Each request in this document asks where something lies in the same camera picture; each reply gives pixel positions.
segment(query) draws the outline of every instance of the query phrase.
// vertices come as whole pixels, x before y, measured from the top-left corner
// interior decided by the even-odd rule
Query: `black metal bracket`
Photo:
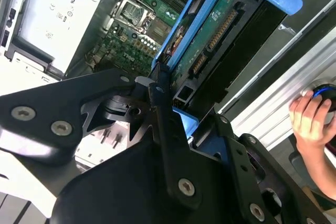
[[[113,69],[0,97],[0,148],[45,164],[71,160],[94,130],[130,122],[130,147],[70,182],[54,223],[71,216],[71,223],[98,217],[102,223],[276,224],[280,212],[264,194],[268,188],[282,202],[283,224],[328,223],[253,136],[238,139],[214,111],[191,150],[172,110],[169,76],[158,63],[150,78],[133,80]],[[127,213],[130,201],[139,207],[134,215]],[[113,207],[101,212],[98,205]]]
[[[218,114],[209,113],[204,120],[208,131],[195,133],[198,151],[222,160],[235,196],[231,199],[236,223],[328,223],[265,147],[252,135],[237,137],[229,121]]]
[[[284,171],[279,163],[264,148],[264,146],[252,135],[243,134],[239,138],[250,156],[252,167],[262,169],[264,176],[259,182],[262,192],[272,189],[281,201],[282,223],[328,223],[327,219],[321,219],[321,212],[308,199],[304,192]]]

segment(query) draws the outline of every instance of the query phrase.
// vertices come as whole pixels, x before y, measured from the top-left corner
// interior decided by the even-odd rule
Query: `silver screw head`
[[[56,121],[51,125],[51,131],[58,136],[68,136],[72,132],[72,126],[66,121]]]
[[[256,217],[260,222],[263,222],[265,220],[265,214],[257,204],[252,203],[250,205],[250,211],[253,216]]]
[[[257,143],[257,141],[256,141],[253,137],[251,137],[251,136],[249,136],[248,139],[249,139],[250,142],[253,143],[253,144]]]
[[[161,87],[156,87],[156,90],[160,91],[161,93],[164,93],[164,91]]]
[[[128,79],[126,76],[121,76],[120,79],[124,82],[130,82],[130,79]]]
[[[191,183],[190,180],[186,179],[186,178],[181,178],[178,181],[178,188],[180,189],[180,191],[186,195],[186,196],[193,196],[195,194],[195,187],[193,185],[193,183]]]
[[[18,106],[12,109],[11,115],[20,121],[30,121],[36,116],[36,112],[30,107]]]
[[[316,224],[312,219],[307,218],[307,224]]]
[[[225,117],[221,116],[220,119],[221,119],[221,121],[222,121],[223,123],[227,123],[227,120],[226,120]]]

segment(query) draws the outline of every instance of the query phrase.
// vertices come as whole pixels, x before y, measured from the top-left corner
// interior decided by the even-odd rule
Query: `green circuit board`
[[[175,25],[179,17],[179,13],[171,9],[161,0],[141,0],[149,5],[156,13],[156,17],[168,24],[170,27]]]
[[[209,41],[212,40],[214,34],[217,33],[218,28],[223,25],[223,18],[227,16],[230,11],[230,4],[232,1],[233,0],[218,0],[210,15],[204,21],[204,24],[172,72],[171,82],[173,85],[184,73],[189,71],[195,59],[201,54]]]
[[[144,45],[139,37],[133,38],[132,30],[115,28],[116,26],[111,27],[95,58],[102,59],[102,64],[110,62],[134,77],[147,76],[156,50]]]

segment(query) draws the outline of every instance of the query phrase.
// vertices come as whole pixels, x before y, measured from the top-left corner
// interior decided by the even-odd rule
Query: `hand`
[[[325,144],[336,135],[335,116],[324,125],[331,101],[327,99],[321,104],[322,97],[311,99],[312,95],[313,91],[308,91],[304,97],[293,101],[289,109],[298,151],[302,156],[311,157],[323,155]]]

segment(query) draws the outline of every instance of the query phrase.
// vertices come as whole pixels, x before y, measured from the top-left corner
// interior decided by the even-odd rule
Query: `finger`
[[[327,140],[332,140],[332,138],[336,135],[336,115],[334,115],[331,122],[328,124],[325,130],[325,136]]]
[[[313,95],[313,91],[311,91],[311,90],[307,91],[307,93],[304,95],[304,97],[302,97],[302,99],[300,100],[298,106],[296,107],[296,109],[294,111],[293,128],[295,130],[298,130],[300,128],[302,114],[303,114],[304,110],[306,109],[312,95]]]
[[[289,106],[289,117],[290,121],[292,122],[292,125],[294,124],[294,112],[296,107],[299,105],[299,102],[301,101],[302,97],[299,97],[298,99],[294,100],[291,105]]]
[[[311,125],[311,136],[313,139],[318,139],[323,135],[324,122],[330,106],[331,101],[326,99],[317,110]]]
[[[303,136],[308,135],[312,128],[312,122],[317,113],[318,107],[322,101],[322,96],[318,95],[314,97],[307,105],[301,118],[301,134]]]

